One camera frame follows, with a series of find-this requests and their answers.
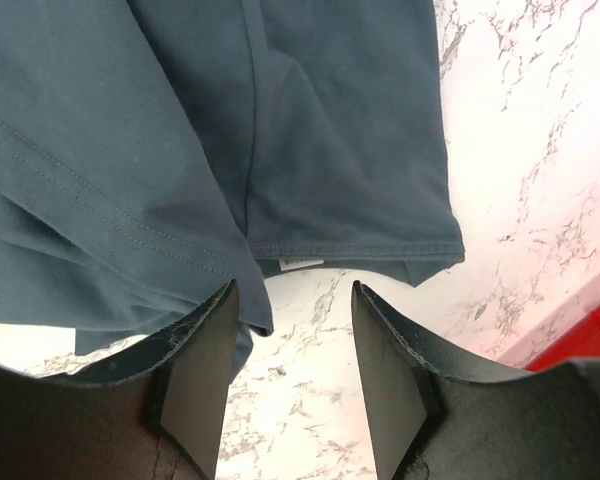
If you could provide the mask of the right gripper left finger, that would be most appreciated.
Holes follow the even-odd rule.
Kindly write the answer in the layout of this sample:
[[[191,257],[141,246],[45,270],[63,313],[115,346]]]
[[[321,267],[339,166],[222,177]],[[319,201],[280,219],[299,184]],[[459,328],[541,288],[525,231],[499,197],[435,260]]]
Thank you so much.
[[[73,374],[0,366],[0,479],[211,479],[238,330],[235,284]]]

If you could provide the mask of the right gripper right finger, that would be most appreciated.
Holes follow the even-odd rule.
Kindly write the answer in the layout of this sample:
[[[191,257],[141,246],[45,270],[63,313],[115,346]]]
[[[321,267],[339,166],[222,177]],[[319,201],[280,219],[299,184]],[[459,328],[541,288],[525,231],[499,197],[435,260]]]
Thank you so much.
[[[600,359],[532,373],[465,350],[352,287],[381,479],[600,479]]]

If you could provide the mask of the dark blue-grey t shirt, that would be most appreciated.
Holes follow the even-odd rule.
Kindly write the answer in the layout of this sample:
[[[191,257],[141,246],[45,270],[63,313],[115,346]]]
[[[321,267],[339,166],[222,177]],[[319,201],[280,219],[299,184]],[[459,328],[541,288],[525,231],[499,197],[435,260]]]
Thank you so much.
[[[80,354],[285,268],[461,263],[429,1],[0,1],[0,323]]]

